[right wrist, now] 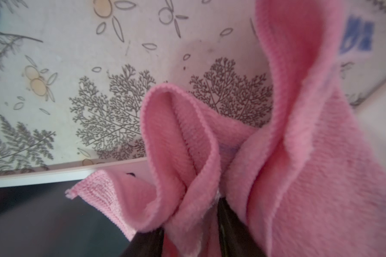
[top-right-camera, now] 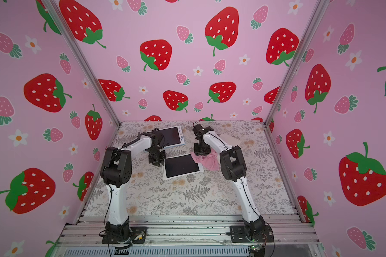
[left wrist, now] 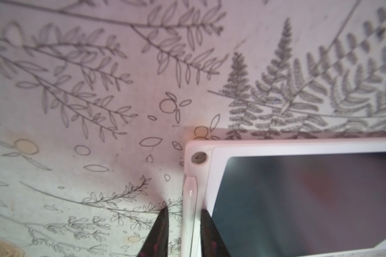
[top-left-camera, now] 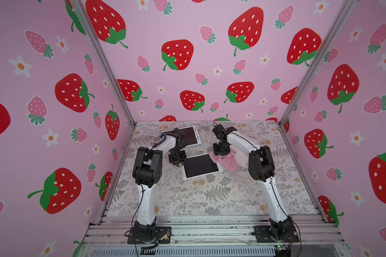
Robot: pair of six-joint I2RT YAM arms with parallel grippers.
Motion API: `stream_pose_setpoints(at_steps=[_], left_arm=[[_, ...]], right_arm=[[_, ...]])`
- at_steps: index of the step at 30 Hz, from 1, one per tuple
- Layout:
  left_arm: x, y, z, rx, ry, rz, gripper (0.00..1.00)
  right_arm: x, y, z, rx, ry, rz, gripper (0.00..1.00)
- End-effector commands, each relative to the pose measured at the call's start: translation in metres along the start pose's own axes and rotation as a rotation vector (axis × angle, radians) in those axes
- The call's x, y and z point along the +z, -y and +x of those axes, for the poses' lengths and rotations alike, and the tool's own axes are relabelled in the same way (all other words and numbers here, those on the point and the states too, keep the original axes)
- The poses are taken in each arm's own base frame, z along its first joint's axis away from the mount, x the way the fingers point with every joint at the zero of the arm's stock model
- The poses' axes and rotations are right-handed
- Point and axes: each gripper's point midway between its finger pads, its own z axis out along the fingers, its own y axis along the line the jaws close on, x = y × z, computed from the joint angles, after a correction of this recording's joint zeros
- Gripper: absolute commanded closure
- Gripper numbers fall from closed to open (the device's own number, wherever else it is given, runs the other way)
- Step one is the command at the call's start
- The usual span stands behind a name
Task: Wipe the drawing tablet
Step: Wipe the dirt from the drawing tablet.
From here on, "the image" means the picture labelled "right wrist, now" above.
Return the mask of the pink fluffy cloth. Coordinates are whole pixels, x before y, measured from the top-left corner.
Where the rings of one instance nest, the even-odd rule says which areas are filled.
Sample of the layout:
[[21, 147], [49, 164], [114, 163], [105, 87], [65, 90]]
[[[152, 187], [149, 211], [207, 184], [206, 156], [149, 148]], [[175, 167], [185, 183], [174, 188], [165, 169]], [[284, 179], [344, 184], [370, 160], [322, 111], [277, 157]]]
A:
[[267, 257], [386, 257], [386, 173], [340, 86], [344, 1], [257, 1], [273, 80], [255, 128], [172, 84], [148, 91], [141, 131], [152, 182], [99, 170], [67, 190], [132, 240], [164, 229], [164, 257], [221, 257], [226, 198]]

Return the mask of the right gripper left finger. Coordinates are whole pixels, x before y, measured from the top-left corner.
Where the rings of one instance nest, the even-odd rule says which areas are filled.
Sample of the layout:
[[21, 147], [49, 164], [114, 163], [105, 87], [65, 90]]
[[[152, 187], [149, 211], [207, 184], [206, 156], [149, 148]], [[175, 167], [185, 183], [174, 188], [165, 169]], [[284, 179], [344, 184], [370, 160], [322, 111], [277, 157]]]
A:
[[147, 233], [137, 232], [120, 257], [161, 257], [163, 246], [163, 228]]

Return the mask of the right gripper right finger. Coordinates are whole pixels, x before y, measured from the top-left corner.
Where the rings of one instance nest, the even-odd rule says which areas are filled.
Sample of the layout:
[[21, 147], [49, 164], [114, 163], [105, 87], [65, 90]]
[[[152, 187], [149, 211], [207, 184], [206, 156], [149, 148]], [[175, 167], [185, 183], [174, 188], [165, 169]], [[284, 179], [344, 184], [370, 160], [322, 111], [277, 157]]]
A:
[[231, 209], [226, 198], [217, 206], [219, 244], [222, 257], [266, 257], [252, 238], [248, 228]]

